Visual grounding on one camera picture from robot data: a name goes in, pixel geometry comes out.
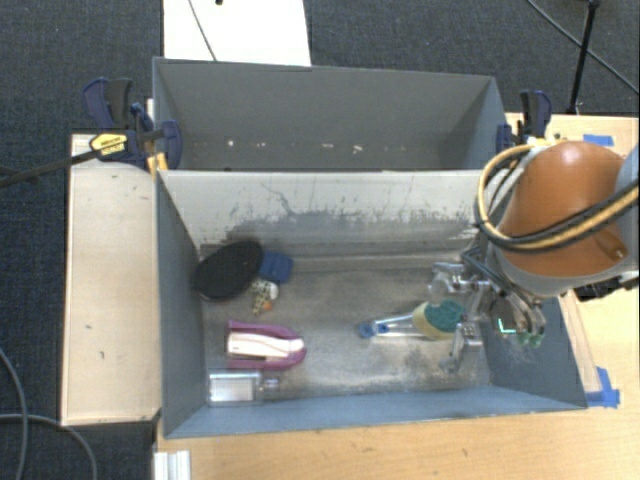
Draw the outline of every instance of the gray bin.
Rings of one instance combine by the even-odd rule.
[[[450,343],[359,337],[359,322],[426,298],[434,261],[474,235],[480,169],[504,122],[490,77],[155,59],[156,120],[177,119],[180,170],[157,183],[166,437],[378,425],[585,407],[557,301],[522,349],[483,329],[456,374]],[[207,303],[198,261],[239,239],[294,260],[274,310]],[[308,353],[275,400],[209,407],[228,319],[285,325]]]

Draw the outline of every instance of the blue tape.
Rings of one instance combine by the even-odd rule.
[[[598,377],[600,377],[602,391],[586,393],[589,407],[612,407],[617,409],[618,405],[620,405],[620,390],[611,387],[611,381],[606,369],[596,366],[596,370],[598,371]]]
[[[613,146],[613,137],[611,137],[611,135],[591,135],[585,133],[582,136],[582,140],[597,144],[598,146]]]

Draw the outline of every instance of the green object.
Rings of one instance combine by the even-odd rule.
[[[464,307],[450,299],[443,300],[439,306],[427,304],[424,308],[424,317],[442,332],[454,332],[463,314]]]

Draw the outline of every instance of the yellow object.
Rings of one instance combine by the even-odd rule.
[[[99,151],[103,156],[124,151],[126,144],[127,136],[116,133],[103,133],[89,142],[91,149]]]
[[[424,311],[427,308],[428,302],[420,304],[413,310],[412,323],[416,329],[431,340],[450,340],[453,336],[452,332],[444,332],[435,326],[431,325],[424,315]]]

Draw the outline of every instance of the blue object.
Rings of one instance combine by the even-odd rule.
[[[620,405],[620,390],[611,387],[609,374],[605,368],[596,366],[596,370],[598,371],[598,377],[600,377],[602,391],[586,393],[589,407],[613,407],[617,409],[618,405]]]
[[[165,155],[169,169],[177,169],[182,158],[182,135],[178,122],[171,119],[162,121],[162,132],[164,133]]]
[[[496,154],[513,147],[513,129],[511,125],[505,123],[498,126],[496,134]]]
[[[265,251],[258,275],[272,283],[286,283],[291,275],[293,260],[278,252]]]
[[[140,103],[134,103],[131,105],[131,115],[136,121],[136,125],[140,125],[140,128],[145,132],[150,132],[153,130],[153,121],[147,111],[144,109]]]
[[[140,103],[134,103],[130,107],[127,98],[131,87],[131,81],[122,79],[110,82],[106,78],[97,78],[88,83],[82,90],[82,102],[87,114],[95,121],[101,131],[114,128],[126,129],[127,114],[130,112],[135,121],[135,131],[126,129],[127,151],[112,155],[103,161],[117,161],[139,167],[147,168],[147,158],[150,154],[144,151],[139,133],[153,132],[153,120],[147,114]],[[162,127],[161,148],[167,157],[169,169],[177,169],[182,157],[182,135],[178,123],[174,120],[164,121]]]
[[[371,338],[375,334],[375,331],[369,322],[362,322],[358,325],[358,334],[363,338]]]
[[[115,124],[105,95],[107,85],[109,80],[101,77],[89,82],[82,90],[84,109],[101,130],[110,130]]]
[[[544,137],[553,114],[551,100],[542,91],[522,91],[520,99],[522,100],[524,123],[522,123],[519,135]]]
[[[591,135],[585,133],[582,136],[582,140],[585,142],[591,142],[592,144],[597,144],[598,146],[613,146],[613,137],[610,135]]]

